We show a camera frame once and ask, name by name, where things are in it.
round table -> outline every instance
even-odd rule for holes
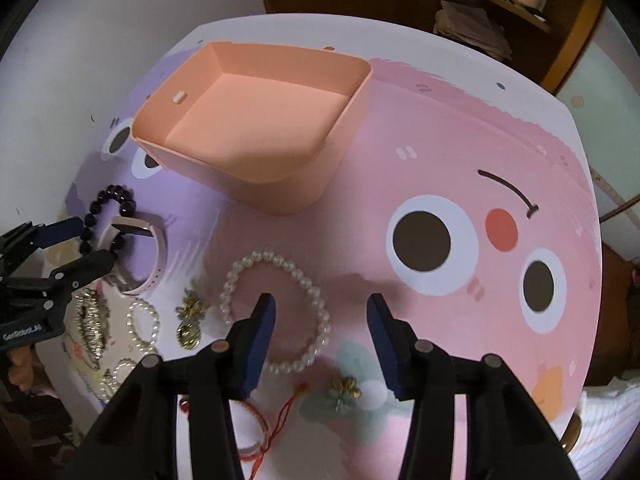
[[[369,115],[322,198],[302,213],[271,217],[233,202],[155,166],[122,133],[148,95],[209,41],[331,48],[370,60]],[[139,81],[104,125],[62,215],[83,215],[111,183],[131,188],[138,215],[166,234],[167,270],[143,295],[160,314],[164,359],[225,335],[216,299],[233,262],[252,250],[282,254],[321,287],[332,317],[329,346],[301,374],[264,372],[252,395],[274,424],[293,388],[301,382],[310,388],[296,401],[259,478],[397,476],[411,405],[397,402],[383,383],[364,315],[372,292],[382,292],[418,337],[451,355],[500,354],[556,433],[566,427],[598,321],[593,186],[569,111],[503,64],[432,34],[346,16],[272,14],[202,25]],[[97,232],[116,214],[110,207]],[[128,257],[134,272],[142,272],[152,248],[136,244]],[[74,250],[74,242],[54,248],[49,263]],[[425,261],[423,253],[430,254]],[[175,338],[175,307],[185,288],[214,304],[201,323],[201,346],[191,352]],[[270,357],[296,358],[314,327],[300,288],[273,266],[257,264],[238,281],[236,319],[251,311],[260,292],[273,294],[277,305]],[[72,370],[60,339],[39,344],[38,352],[86,430],[100,403]],[[362,391],[347,413],[327,403],[335,376],[353,376]],[[458,399],[455,479],[465,471],[465,417]],[[188,478],[184,416],[177,431],[180,475]],[[243,467],[247,474],[250,464]]]

gold brooch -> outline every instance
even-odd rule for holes
[[[200,322],[204,319],[209,304],[201,300],[194,290],[187,288],[184,294],[182,305],[175,309],[178,319],[182,321],[175,336],[182,348],[193,350],[200,344]]]
[[[336,377],[329,386],[329,399],[335,405],[335,411],[346,415],[356,407],[356,400],[362,395],[355,377]]]

pink plastic bin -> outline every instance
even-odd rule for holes
[[[360,58],[296,46],[213,42],[134,118],[163,168],[274,215],[320,198],[367,111]]]

white wall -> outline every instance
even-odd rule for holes
[[[640,193],[640,57],[607,9],[558,92],[571,112],[592,170],[603,215]],[[602,241],[627,260],[640,258],[640,205],[604,222]]]
[[[0,61],[0,233],[52,222],[114,108],[202,23],[262,0],[40,0]]]

white pearl bracelet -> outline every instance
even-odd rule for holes
[[[136,326],[133,322],[133,311],[136,307],[140,307],[146,313],[151,316],[151,339],[149,341],[143,340],[136,330]],[[138,350],[142,352],[142,355],[145,356],[147,354],[157,354],[158,350],[154,347],[156,344],[156,340],[158,339],[158,332],[160,332],[160,320],[158,317],[158,313],[156,312],[153,305],[147,303],[145,300],[135,300],[132,301],[129,305],[129,310],[127,311],[127,327],[129,329],[129,335],[133,339],[133,343]]]
[[[311,366],[316,357],[320,355],[322,349],[329,343],[329,333],[331,325],[329,324],[329,313],[324,307],[322,299],[322,291],[315,286],[311,279],[307,278],[302,270],[296,268],[294,262],[284,259],[284,257],[276,255],[271,251],[254,251],[249,256],[245,256],[241,260],[235,262],[232,269],[226,274],[226,282],[223,285],[223,291],[220,294],[220,313],[222,321],[226,326],[231,327],[234,318],[231,313],[231,295],[236,290],[236,282],[240,273],[253,267],[258,262],[271,263],[279,269],[288,272],[293,280],[300,284],[305,290],[306,296],[311,306],[316,310],[316,322],[318,324],[316,339],[311,343],[299,359],[293,362],[273,363],[269,360],[264,362],[264,370],[273,372],[274,374],[288,374],[290,372],[301,372],[305,367]]]
[[[111,397],[113,397],[117,393],[118,389],[122,386],[122,383],[124,381],[120,381],[118,379],[118,375],[120,373],[120,370],[122,370],[124,367],[129,367],[129,373],[131,373],[133,368],[136,367],[136,362],[128,357],[120,359],[120,361],[118,361],[118,363],[113,368],[113,372],[107,370],[102,376],[102,380],[100,381],[100,392],[98,396],[104,402],[109,402],[111,400]]]

